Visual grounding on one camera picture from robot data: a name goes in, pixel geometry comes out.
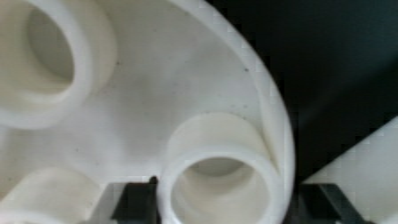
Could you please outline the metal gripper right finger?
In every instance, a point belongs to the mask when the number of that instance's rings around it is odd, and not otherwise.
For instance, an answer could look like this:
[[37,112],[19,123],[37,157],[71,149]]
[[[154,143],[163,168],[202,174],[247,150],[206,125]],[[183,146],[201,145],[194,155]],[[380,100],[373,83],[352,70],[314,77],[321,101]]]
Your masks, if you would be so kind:
[[302,184],[298,187],[300,224],[375,224],[353,207],[336,184]]

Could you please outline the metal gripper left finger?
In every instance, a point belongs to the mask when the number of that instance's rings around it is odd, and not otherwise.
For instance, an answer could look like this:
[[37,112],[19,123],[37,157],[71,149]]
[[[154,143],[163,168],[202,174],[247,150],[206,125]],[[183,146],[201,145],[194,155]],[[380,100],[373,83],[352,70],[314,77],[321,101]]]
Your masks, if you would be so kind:
[[126,184],[112,213],[115,224],[160,224],[156,187],[156,177]]

